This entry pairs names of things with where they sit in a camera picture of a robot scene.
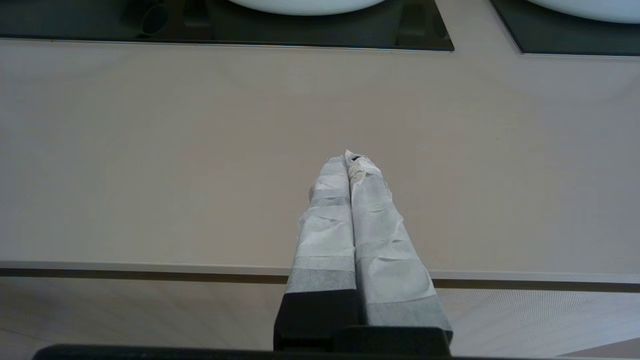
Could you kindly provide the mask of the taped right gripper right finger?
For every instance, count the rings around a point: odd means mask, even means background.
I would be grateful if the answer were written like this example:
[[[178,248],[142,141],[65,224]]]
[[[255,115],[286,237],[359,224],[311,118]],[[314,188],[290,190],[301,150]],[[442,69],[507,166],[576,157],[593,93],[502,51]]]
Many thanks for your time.
[[[345,153],[358,290],[372,327],[453,330],[381,170]]]

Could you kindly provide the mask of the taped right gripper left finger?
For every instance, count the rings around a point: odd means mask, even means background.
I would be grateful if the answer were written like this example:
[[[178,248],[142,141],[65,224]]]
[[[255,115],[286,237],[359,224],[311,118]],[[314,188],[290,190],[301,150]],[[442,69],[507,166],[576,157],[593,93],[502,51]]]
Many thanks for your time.
[[[329,351],[336,333],[361,323],[346,160],[332,157],[310,190],[273,327],[275,351]]]

